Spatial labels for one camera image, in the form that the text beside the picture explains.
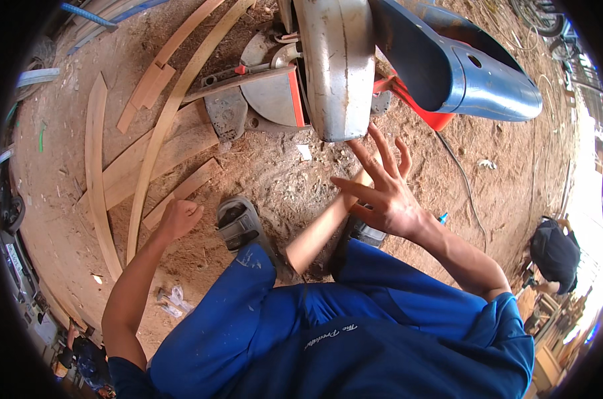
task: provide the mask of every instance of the hand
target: hand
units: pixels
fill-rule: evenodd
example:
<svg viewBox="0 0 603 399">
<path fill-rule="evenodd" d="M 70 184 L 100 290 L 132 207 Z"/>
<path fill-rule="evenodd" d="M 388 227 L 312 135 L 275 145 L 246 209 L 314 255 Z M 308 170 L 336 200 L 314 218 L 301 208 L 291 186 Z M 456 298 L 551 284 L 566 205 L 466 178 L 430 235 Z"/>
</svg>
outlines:
<svg viewBox="0 0 603 399">
<path fill-rule="evenodd" d="M 377 144 L 383 166 L 359 140 L 350 140 L 346 144 L 352 148 L 363 168 L 375 182 L 375 188 L 336 177 L 330 180 L 344 192 L 372 205 L 371 210 L 355 203 L 350 210 L 368 226 L 416 242 L 423 224 L 431 219 L 432 215 L 423 210 L 406 185 L 412 165 L 408 146 L 399 139 L 395 140 L 401 151 L 401 164 L 397 166 L 388 142 L 372 122 L 368 126 L 368 133 Z"/>
<path fill-rule="evenodd" d="M 202 219 L 204 207 L 192 201 L 169 201 L 155 233 L 169 242 L 185 236 Z"/>
</svg>

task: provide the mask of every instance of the blue t-shirt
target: blue t-shirt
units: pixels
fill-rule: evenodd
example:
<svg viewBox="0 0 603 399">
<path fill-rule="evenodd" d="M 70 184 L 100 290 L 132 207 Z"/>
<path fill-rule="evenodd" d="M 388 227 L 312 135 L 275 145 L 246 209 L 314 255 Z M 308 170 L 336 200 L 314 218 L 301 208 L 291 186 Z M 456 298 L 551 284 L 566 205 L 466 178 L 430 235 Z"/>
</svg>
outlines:
<svg viewBox="0 0 603 399">
<path fill-rule="evenodd" d="M 512 294 L 494 302 L 488 347 L 386 320 L 336 317 L 275 346 L 215 396 L 520 398 L 531 381 L 534 341 Z M 109 358 L 109 368 L 119 398 L 170 397 L 121 357 Z"/>
</svg>

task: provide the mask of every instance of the dirt floor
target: dirt floor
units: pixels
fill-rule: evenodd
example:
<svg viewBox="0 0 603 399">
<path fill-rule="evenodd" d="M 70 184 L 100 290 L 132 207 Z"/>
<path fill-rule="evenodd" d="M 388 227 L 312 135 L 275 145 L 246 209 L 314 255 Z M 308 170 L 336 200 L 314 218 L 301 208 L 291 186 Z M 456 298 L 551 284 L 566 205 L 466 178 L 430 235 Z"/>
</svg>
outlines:
<svg viewBox="0 0 603 399">
<path fill-rule="evenodd" d="M 86 190 L 84 175 L 84 127 L 88 95 L 99 71 L 109 89 L 104 122 L 104 167 L 138 137 L 151 129 L 164 102 L 191 55 L 233 4 L 221 5 L 186 39 L 170 59 L 177 69 L 169 88 L 151 110 L 143 108 L 126 135 L 115 125 L 136 83 L 155 54 L 192 13 L 200 1 L 171 0 L 140 13 L 120 24 L 112 34 L 102 34 L 72 56 L 70 31 L 57 40 L 55 67 L 60 77 L 40 88 L 22 102 L 18 110 L 13 140 L 16 154 L 10 161 L 14 184 L 27 203 L 21 232 L 41 280 L 57 303 L 74 318 L 100 328 L 102 311 L 113 281 L 109 276 L 92 224 L 76 207 Z M 254 19 L 242 19 L 226 36 L 202 70 L 199 79 L 237 65 L 243 47 L 252 37 L 254 26 L 272 18 L 274 0 L 258 0 Z M 437 5 L 461 13 L 484 28 L 501 43 L 505 38 L 491 23 L 490 16 L 513 40 L 516 33 L 523 46 L 534 45 L 528 30 L 517 20 L 507 2 L 499 0 L 492 14 L 472 0 L 437 1 Z M 519 262 L 526 241 L 543 214 L 559 211 L 568 160 L 576 152 L 575 125 L 558 81 L 561 69 L 542 40 L 531 51 L 506 48 L 540 86 L 545 107 L 542 115 L 525 123 L 497 122 L 472 116 L 457 116 L 442 131 L 468 175 L 481 223 L 487 231 L 487 252 L 504 268 L 513 291 L 521 287 Z M 545 74 L 552 82 L 540 77 Z M 473 245 L 483 248 L 484 237 L 471 211 L 465 183 L 457 165 L 434 132 L 406 105 L 394 98 L 386 115 L 373 120 L 388 139 L 405 140 L 414 167 L 408 184 L 417 200 L 434 215 L 449 213 L 447 226 Z M 41 123 L 43 151 L 39 152 Z M 313 160 L 301 162 L 296 144 L 309 144 Z M 221 199 L 242 194 L 258 208 L 262 223 L 274 244 L 282 249 L 337 193 L 329 182 L 331 175 L 351 176 L 358 161 L 345 144 L 322 145 L 312 131 L 295 134 L 246 132 L 230 150 L 214 146 L 154 180 L 148 192 L 145 214 L 181 181 L 211 157 L 224 173 L 199 188 L 190 199 L 206 207 L 204 218 L 186 237 L 173 243 L 164 254 L 152 283 L 146 312 L 139 328 L 139 339 L 148 356 L 153 355 L 163 338 L 180 319 L 160 308 L 155 296 L 180 284 L 185 299 L 196 305 L 221 274 L 232 256 L 215 231 L 215 208 Z M 477 167 L 488 159 L 497 169 Z M 132 196 L 109 212 L 114 242 L 125 264 L 127 229 Z M 150 231 L 140 229 L 142 245 Z M 307 278 L 327 281 L 323 270 L 331 245 L 313 265 Z M 420 247 L 397 237 L 389 237 L 382 249 L 412 264 L 437 279 L 455 284 L 450 275 Z M 102 276 L 99 285 L 91 273 Z M 522 296 L 522 315 L 527 312 L 530 295 Z"/>
</svg>

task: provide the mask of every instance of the black cable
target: black cable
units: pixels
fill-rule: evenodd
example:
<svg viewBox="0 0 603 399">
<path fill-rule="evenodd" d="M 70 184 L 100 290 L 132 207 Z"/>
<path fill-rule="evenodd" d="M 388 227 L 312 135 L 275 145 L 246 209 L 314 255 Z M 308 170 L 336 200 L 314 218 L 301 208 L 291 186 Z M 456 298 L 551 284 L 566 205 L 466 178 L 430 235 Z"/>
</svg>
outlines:
<svg viewBox="0 0 603 399">
<path fill-rule="evenodd" d="M 487 252 L 487 250 L 488 250 L 488 234 L 485 232 L 483 225 L 481 225 L 481 220 L 479 220 L 479 214 L 476 212 L 476 208 L 474 207 L 474 199 L 472 197 L 472 189 L 470 188 L 470 181 L 467 179 L 467 176 L 465 175 L 465 171 L 463 170 L 463 167 L 461 166 L 461 164 L 459 164 L 459 161 L 457 160 L 457 156 L 455 156 L 455 153 L 453 153 L 452 150 L 450 149 L 448 142 L 446 142 L 446 140 L 443 138 L 443 136 L 441 135 L 440 132 L 437 132 L 436 130 L 434 132 L 437 133 L 437 137 L 439 137 L 439 139 L 443 143 L 443 146 L 448 150 L 450 156 L 452 156 L 452 159 L 455 160 L 455 162 L 457 163 L 457 166 L 459 167 L 459 170 L 461 171 L 461 174 L 463 175 L 463 178 L 465 180 L 465 186 L 467 187 L 467 193 L 470 195 L 470 205 L 472 206 L 472 212 L 474 212 L 474 217 L 476 218 L 476 222 L 479 223 L 479 227 L 481 228 L 481 232 L 483 233 L 483 252 Z"/>
</svg>

